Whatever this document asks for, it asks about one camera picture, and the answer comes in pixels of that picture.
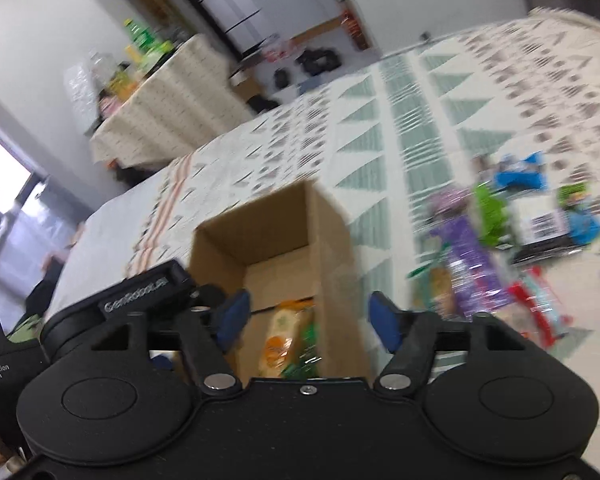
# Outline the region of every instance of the tablecloth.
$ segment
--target tablecloth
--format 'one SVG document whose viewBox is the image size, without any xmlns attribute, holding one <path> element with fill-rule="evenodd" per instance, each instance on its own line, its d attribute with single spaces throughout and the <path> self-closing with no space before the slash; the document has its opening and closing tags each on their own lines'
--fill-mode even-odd
<svg viewBox="0 0 600 480">
<path fill-rule="evenodd" d="M 227 61 L 201 34 L 160 67 L 91 137 L 94 161 L 127 168 L 171 161 L 249 121 Z"/>
</svg>

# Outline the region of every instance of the snack bag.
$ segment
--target snack bag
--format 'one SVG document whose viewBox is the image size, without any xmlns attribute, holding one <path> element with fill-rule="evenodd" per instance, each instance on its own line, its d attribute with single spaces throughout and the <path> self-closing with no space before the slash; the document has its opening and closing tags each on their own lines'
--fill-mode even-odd
<svg viewBox="0 0 600 480">
<path fill-rule="evenodd" d="M 551 348 L 558 339 L 569 333 L 568 326 L 572 319 L 563 314 L 564 307 L 545 281 L 540 267 L 524 270 L 509 291 L 534 316 L 541 335 L 541 346 Z"/>
<path fill-rule="evenodd" d="M 537 152 L 524 160 L 507 155 L 497 165 L 493 181 L 498 189 L 546 189 L 542 154 Z"/>
<path fill-rule="evenodd" d="M 512 302 L 466 215 L 440 222 L 431 234 L 449 245 L 447 267 L 459 314 L 471 319 Z"/>
<path fill-rule="evenodd" d="M 453 184 L 443 187 L 427 198 L 429 211 L 433 218 L 448 218 L 462 214 L 469 205 L 471 192 L 465 188 L 457 188 Z"/>
<path fill-rule="evenodd" d="M 298 362 L 289 363 L 282 370 L 282 377 L 284 379 L 304 381 L 319 377 L 317 364 L 321 357 L 317 353 L 315 322 L 309 323 L 302 331 L 301 344 L 302 350 L 298 355 Z"/>
<path fill-rule="evenodd" d="M 408 275 L 411 280 L 411 305 L 414 310 L 430 310 L 443 319 L 456 315 L 456 301 L 451 286 L 451 275 L 446 268 L 446 252 L 443 247 L 427 265 Z"/>
<path fill-rule="evenodd" d="M 571 238 L 579 245 L 589 245 L 600 236 L 600 220 L 591 212 L 587 184 L 562 186 L 558 202 L 566 211 Z"/>
<path fill-rule="evenodd" d="M 278 379 L 287 366 L 298 362 L 302 331 L 313 320 L 313 306 L 314 300 L 309 298 L 283 301 L 276 307 L 258 364 L 261 377 Z"/>
<path fill-rule="evenodd" d="M 532 312 L 519 303 L 511 303 L 496 310 L 493 315 L 504 321 L 522 337 L 542 347 L 542 335 Z"/>
<path fill-rule="evenodd" d="M 509 202 L 518 248 L 513 265 L 538 262 L 580 250 L 571 237 L 569 219 L 553 196 L 523 196 Z"/>
<path fill-rule="evenodd" d="M 506 204 L 491 192 L 489 184 L 476 186 L 474 195 L 482 220 L 480 241 L 489 247 L 510 248 Z"/>
</svg>

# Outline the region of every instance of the patterned bedsheet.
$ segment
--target patterned bedsheet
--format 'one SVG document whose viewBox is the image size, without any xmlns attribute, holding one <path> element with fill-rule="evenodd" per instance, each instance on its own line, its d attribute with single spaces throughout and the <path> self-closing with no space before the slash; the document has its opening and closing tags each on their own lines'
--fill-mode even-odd
<svg viewBox="0 0 600 480">
<path fill-rule="evenodd" d="M 471 184 L 479 153 L 545 153 L 552 187 L 587 181 L 600 214 L 600 28 L 539 12 L 385 59 L 174 161 L 128 275 L 189 257 L 197 224 L 296 178 L 316 178 L 350 225 L 365 294 L 408 308 L 406 275 L 430 255 L 423 204 Z M 600 400 L 600 240 L 548 280 L 575 318 L 555 354 Z M 388 360 L 364 321 L 378 368 Z M 441 354 L 436 374 L 464 359 Z M 586 458 L 600 469 L 600 424 Z"/>
</svg>

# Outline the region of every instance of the cardboard box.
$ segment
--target cardboard box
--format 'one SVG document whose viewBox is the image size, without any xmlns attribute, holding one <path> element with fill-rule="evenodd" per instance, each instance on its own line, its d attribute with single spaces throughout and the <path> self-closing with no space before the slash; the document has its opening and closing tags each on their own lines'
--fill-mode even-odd
<svg viewBox="0 0 600 480">
<path fill-rule="evenodd" d="M 314 296 L 321 377 L 370 378 L 355 316 L 358 274 L 349 230 L 311 181 L 301 180 L 199 225 L 189 271 L 227 294 L 251 293 L 253 315 L 233 366 L 243 384 L 258 376 L 272 311 L 284 300 Z"/>
</svg>

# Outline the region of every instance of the blue package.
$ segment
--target blue package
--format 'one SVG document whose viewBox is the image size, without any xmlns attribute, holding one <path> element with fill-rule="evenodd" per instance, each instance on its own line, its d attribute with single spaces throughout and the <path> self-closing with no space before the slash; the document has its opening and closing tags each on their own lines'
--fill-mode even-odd
<svg viewBox="0 0 600 480">
<path fill-rule="evenodd" d="M 575 209 L 567 211 L 570 236 L 578 245 L 589 245 L 600 236 L 600 220 L 588 210 Z"/>
<path fill-rule="evenodd" d="M 512 155 L 507 155 L 498 164 L 493 180 L 498 189 L 518 187 L 544 190 L 547 185 L 541 166 L 541 152 L 536 152 L 524 160 L 516 160 Z"/>
</svg>

